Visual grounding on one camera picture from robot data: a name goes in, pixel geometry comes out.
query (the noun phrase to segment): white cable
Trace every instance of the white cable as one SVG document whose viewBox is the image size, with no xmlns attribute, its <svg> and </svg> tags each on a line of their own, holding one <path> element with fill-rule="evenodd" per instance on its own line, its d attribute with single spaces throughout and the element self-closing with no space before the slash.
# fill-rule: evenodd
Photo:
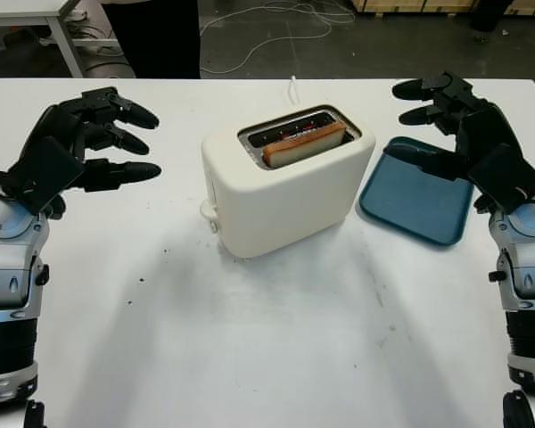
<svg viewBox="0 0 535 428">
<path fill-rule="evenodd" d="M 261 42 L 260 44 L 255 45 L 248 52 L 248 54 L 245 56 L 243 61 L 240 62 L 239 64 L 237 64 L 236 66 L 232 67 L 231 69 L 228 69 L 228 70 L 210 70 L 210 69 L 206 69 L 204 67 L 200 67 L 200 70 L 201 71 L 205 71 L 205 72 L 210 73 L 210 74 L 228 74 L 228 73 L 231 73 L 233 71 L 239 70 L 241 67 L 243 67 L 246 64 L 246 62 L 248 62 L 248 60 L 251 58 L 251 56 L 258 49 L 260 49 L 262 46 L 265 46 L 265 45 L 267 45 L 269 43 L 277 42 L 277 41 L 280 41 L 280 40 L 312 40 L 312 39 L 316 39 L 316 38 L 323 38 L 323 37 L 328 36 L 331 33 L 331 31 L 333 30 L 333 27 L 332 27 L 331 24 L 348 24 L 348 23 L 354 22 L 355 19 L 356 19 L 355 14 L 353 12 L 351 12 L 349 9 L 347 9 L 344 6 L 341 6 L 340 4 L 337 4 L 335 2 L 335 0 L 331 0 L 331 2 L 325 2 L 325 1 L 322 1 L 322 0 L 312 0 L 312 1 L 320 3 L 320 4 L 330 4 L 332 6 L 335 6 L 335 7 L 339 8 L 339 9 L 341 9 L 342 11 L 344 11 L 344 13 L 318 12 L 315 9 L 315 7 L 313 6 L 313 4 L 294 3 L 294 2 L 285 1 L 285 0 L 283 0 L 283 1 L 275 0 L 275 1 L 264 3 L 262 6 L 251 7 L 249 9 L 244 9 L 243 11 L 240 11 L 240 12 L 229 13 L 228 15 L 221 16 L 219 18 L 216 18 L 215 20 L 212 20 L 212 21 L 208 22 L 204 27 L 202 27 L 202 30 L 200 32 L 200 37 L 202 37 L 204 32 L 211 25 L 215 24 L 216 22 L 225 20 L 227 18 L 231 18 L 231 17 L 236 16 L 236 15 L 241 15 L 243 13 L 252 12 L 252 11 L 258 11 L 258 10 L 267 11 L 267 12 L 274 12 L 274 13 L 298 12 L 298 13 L 306 13 L 306 14 L 309 14 L 309 15 L 313 15 L 319 21 L 323 22 L 327 26 L 327 30 L 326 30 L 325 33 L 317 35 L 317 36 L 289 36 L 289 37 L 270 38 L 269 40 L 266 40 L 265 42 Z M 282 7 L 282 4 L 288 4 L 288 5 L 291 5 L 291 6 Z M 338 16 L 348 17 L 348 19 L 345 20 L 345 21 L 337 21 L 337 20 L 329 18 L 329 17 L 332 17 L 332 16 L 333 17 L 338 17 Z"/>
<path fill-rule="evenodd" d="M 292 97 L 292 89 L 295 93 L 295 99 L 293 99 Z M 289 85 L 287 86 L 287 94 L 292 104 L 299 104 L 301 102 L 300 91 L 297 87 L 297 79 L 295 78 L 295 75 L 292 75 L 289 79 Z"/>
</svg>

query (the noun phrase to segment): robotic arm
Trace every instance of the robotic arm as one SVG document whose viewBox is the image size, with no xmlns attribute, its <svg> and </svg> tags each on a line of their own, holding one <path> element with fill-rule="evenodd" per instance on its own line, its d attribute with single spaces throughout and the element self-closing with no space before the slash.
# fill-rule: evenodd
<svg viewBox="0 0 535 428">
<path fill-rule="evenodd" d="M 152 113 L 121 98 L 114 87 L 85 92 L 50 106 L 18 161 L 0 171 L 0 403 L 25 401 L 37 388 L 37 318 L 49 279 L 49 267 L 39 255 L 48 220 L 65 212 L 61 193 L 72 187 L 115 190 L 161 172 L 151 163 L 85 159 L 86 149 L 111 145 L 135 154 L 149 152 L 114 120 L 148 129 L 159 125 Z M 29 401 L 24 428 L 42 428 L 43 423 L 44 406 Z"/>
<path fill-rule="evenodd" d="M 490 281 L 498 282 L 506 312 L 509 376 L 521 386 L 504 397 L 504 426 L 535 428 L 535 169 L 499 107 L 472 95 L 472 86 L 458 76 L 410 80 L 392 92 L 405 100 L 432 100 L 399 120 L 434 123 L 444 135 L 455 134 L 456 150 L 432 154 L 391 145 L 384 151 L 428 174 L 469 180 L 481 191 L 474 207 L 490 213 L 490 233 L 499 247 Z"/>
</svg>

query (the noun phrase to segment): cable on floor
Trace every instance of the cable on floor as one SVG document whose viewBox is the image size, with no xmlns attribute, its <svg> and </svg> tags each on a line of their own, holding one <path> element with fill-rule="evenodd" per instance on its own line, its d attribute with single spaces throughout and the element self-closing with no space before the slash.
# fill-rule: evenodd
<svg viewBox="0 0 535 428">
<path fill-rule="evenodd" d="M 260 49 L 262 46 L 265 46 L 265 45 L 270 44 L 270 43 L 278 42 L 280 40 L 313 40 L 313 39 L 317 39 L 317 38 L 323 38 L 323 37 L 326 37 L 329 34 L 331 34 L 331 31 L 333 30 L 333 26 L 331 24 L 349 24 L 351 22 L 354 22 L 355 19 L 356 19 L 354 12 L 352 12 L 349 9 L 347 9 L 345 6 L 341 6 L 335 0 L 331 0 L 330 2 L 326 2 L 326 1 L 323 1 L 323 0 L 311 0 L 311 1 L 315 2 L 315 3 L 329 4 L 329 5 L 335 6 L 335 7 L 339 8 L 339 9 L 341 9 L 343 12 L 337 12 L 337 13 L 318 12 L 315 9 L 315 6 L 313 4 L 295 3 L 295 2 L 285 1 L 285 0 L 282 0 L 282 1 L 275 0 L 275 1 L 266 2 L 262 6 L 251 7 L 249 9 L 244 9 L 243 11 L 240 11 L 240 12 L 229 13 L 228 15 L 221 16 L 219 18 L 216 18 L 215 20 L 212 20 L 212 21 L 208 22 L 204 27 L 202 27 L 202 29 L 200 31 L 200 37 L 201 38 L 202 38 L 202 35 L 204 34 L 204 32 L 211 25 L 215 24 L 216 22 L 223 21 L 223 20 L 225 20 L 227 18 L 231 18 L 233 16 L 241 15 L 243 13 L 248 13 L 248 12 L 252 12 L 252 11 L 266 11 L 266 12 L 273 12 L 273 13 L 285 13 L 285 12 L 306 13 L 306 14 L 314 16 L 319 21 L 323 22 L 327 26 L 327 29 L 323 34 L 319 34 L 319 35 L 316 35 L 316 36 L 289 36 L 289 37 L 270 38 L 269 40 L 266 40 L 265 42 L 262 42 L 262 43 L 259 43 L 259 44 L 255 45 L 248 52 L 248 54 L 245 56 L 245 58 L 239 64 L 237 64 L 236 66 L 232 67 L 231 69 L 228 69 L 228 70 L 210 70 L 210 69 L 206 69 L 204 67 L 200 67 L 200 70 L 201 71 L 205 71 L 205 72 L 210 73 L 210 74 L 228 74 L 228 73 L 231 73 L 233 71 L 239 70 L 241 67 L 243 67 L 248 62 L 248 60 L 251 58 L 251 56 L 254 55 L 254 53 L 256 51 L 258 51 L 258 49 Z M 347 19 L 346 20 L 336 20 L 336 19 L 334 19 L 332 17 L 346 17 Z"/>
</svg>

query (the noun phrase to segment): gray floor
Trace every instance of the gray floor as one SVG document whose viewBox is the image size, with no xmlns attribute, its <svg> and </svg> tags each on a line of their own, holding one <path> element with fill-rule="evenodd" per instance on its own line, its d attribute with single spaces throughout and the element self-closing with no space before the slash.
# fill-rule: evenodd
<svg viewBox="0 0 535 428">
<path fill-rule="evenodd" d="M 201 26 L 227 13 L 261 5 L 265 0 L 199 0 Z M 312 3 L 320 12 L 342 12 L 329 4 Z M 111 28 L 95 0 L 83 0 L 86 25 L 106 34 Z M 357 14 L 348 24 L 334 24 L 331 34 L 317 40 L 282 40 L 259 49 L 239 70 L 223 75 L 203 72 L 203 78 L 410 78 L 442 70 L 468 78 L 531 78 L 535 80 L 535 18 L 505 17 L 476 43 L 478 33 L 468 16 L 454 19 L 431 15 Z M 273 37 L 309 37 L 326 26 L 312 15 L 253 11 L 218 22 L 202 38 L 202 66 L 226 70 L 245 58 L 256 44 Z M 57 47 L 42 47 L 26 31 L 10 35 L 0 52 L 0 78 L 68 77 Z M 125 62 L 124 57 L 98 56 L 80 50 L 87 67 Z M 111 54 L 103 50 L 102 54 Z M 134 77 L 126 65 L 104 65 L 90 77 Z"/>
</svg>

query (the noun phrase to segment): table surface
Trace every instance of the table surface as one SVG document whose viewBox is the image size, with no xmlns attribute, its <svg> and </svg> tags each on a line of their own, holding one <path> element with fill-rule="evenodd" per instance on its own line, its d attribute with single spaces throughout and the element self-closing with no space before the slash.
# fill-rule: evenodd
<svg viewBox="0 0 535 428">
<path fill-rule="evenodd" d="M 58 16 L 74 0 L 0 0 L 0 18 Z"/>
<path fill-rule="evenodd" d="M 304 102 L 357 114 L 376 134 L 365 179 L 416 107 L 393 79 L 299 81 Z M 163 167 L 118 192 L 65 194 L 43 259 L 36 399 L 48 426 L 499 427 L 511 391 L 488 217 L 440 249 L 353 208 L 345 221 L 256 259 L 236 259 L 199 215 L 200 142 L 227 122 L 290 103 L 283 80 L 0 80 L 0 169 L 43 109 L 116 86 L 161 119 L 136 130 Z M 535 166 L 535 84 L 475 80 Z M 116 150 L 93 154 L 133 159 Z"/>
</svg>

